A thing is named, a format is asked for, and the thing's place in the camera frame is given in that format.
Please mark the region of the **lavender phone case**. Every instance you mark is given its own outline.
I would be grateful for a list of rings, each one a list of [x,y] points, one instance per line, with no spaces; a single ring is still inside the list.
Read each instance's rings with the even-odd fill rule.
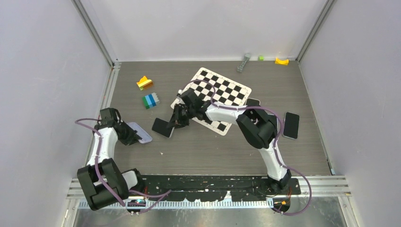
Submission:
[[[153,138],[142,128],[140,127],[136,122],[129,122],[127,123],[133,130],[135,130],[137,135],[141,137],[141,139],[138,139],[139,143],[141,144],[146,144],[150,143]]]

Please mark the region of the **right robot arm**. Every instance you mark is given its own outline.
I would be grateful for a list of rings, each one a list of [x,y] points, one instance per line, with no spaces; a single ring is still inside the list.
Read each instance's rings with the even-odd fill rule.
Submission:
[[[233,106],[204,101],[190,88],[182,92],[179,103],[174,105],[173,114],[166,125],[167,129],[182,128],[189,120],[219,121],[237,125],[246,141],[257,149],[267,167],[270,189],[282,194],[289,187],[291,171],[281,157],[278,148],[280,131],[261,106]]]

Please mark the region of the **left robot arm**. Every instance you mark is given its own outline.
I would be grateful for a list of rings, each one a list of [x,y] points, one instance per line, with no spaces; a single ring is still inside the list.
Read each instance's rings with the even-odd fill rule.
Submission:
[[[117,142],[125,146],[149,143],[152,137],[137,123],[126,123],[115,108],[100,110],[100,119],[91,128],[94,147],[87,164],[77,170],[77,177],[91,210],[120,203],[131,193],[141,195],[145,183],[137,169],[121,172],[113,157]]]

